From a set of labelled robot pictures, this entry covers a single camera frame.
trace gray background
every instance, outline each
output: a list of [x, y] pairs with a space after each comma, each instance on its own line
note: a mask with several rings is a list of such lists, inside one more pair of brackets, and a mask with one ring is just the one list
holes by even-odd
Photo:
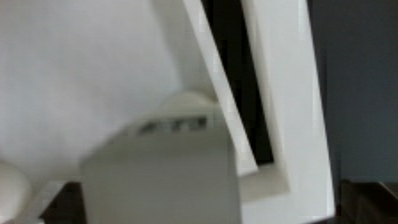
[[334, 182], [398, 180], [398, 2], [309, 2]]

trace dark background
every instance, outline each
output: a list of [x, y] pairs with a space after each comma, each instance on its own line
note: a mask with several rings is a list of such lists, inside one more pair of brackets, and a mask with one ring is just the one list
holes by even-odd
[[398, 1], [309, 0], [309, 12], [334, 184], [398, 181]]

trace dark gap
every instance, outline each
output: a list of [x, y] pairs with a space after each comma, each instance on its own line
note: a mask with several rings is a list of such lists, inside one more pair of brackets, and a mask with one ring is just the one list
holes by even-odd
[[203, 0], [258, 165], [274, 162], [240, 0]]

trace white surface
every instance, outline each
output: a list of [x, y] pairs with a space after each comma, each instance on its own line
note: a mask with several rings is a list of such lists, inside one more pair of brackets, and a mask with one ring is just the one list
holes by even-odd
[[146, 119], [206, 116], [210, 128], [137, 135], [133, 124], [103, 145], [82, 164], [91, 224], [242, 223], [235, 150], [219, 105], [185, 93], [169, 106]]
[[[304, 0], [243, 3], [275, 156], [275, 165], [240, 179], [243, 223], [299, 224], [334, 215], [307, 4]], [[206, 65], [217, 68], [201, 1], [185, 0], [185, 5], [203, 55], [215, 60]], [[219, 98], [227, 99], [229, 93], [219, 92]]]
[[[334, 211], [306, 1], [245, 2], [277, 164], [242, 179], [243, 220], [297, 224]], [[192, 38], [174, 39], [176, 30], [162, 30], [153, 10], [174, 15], [162, 1], [2, 2], [0, 158], [36, 187], [78, 178], [84, 156], [185, 86], [211, 94], [206, 76], [195, 75], [206, 69], [227, 120], [236, 116], [199, 1], [185, 3], [206, 63], [187, 50]]]
[[28, 205], [30, 194], [32, 186], [25, 174], [0, 163], [0, 223], [18, 217]]
[[181, 72], [147, 0], [2, 1], [0, 30], [0, 159], [39, 188], [78, 178], [82, 157], [181, 90]]

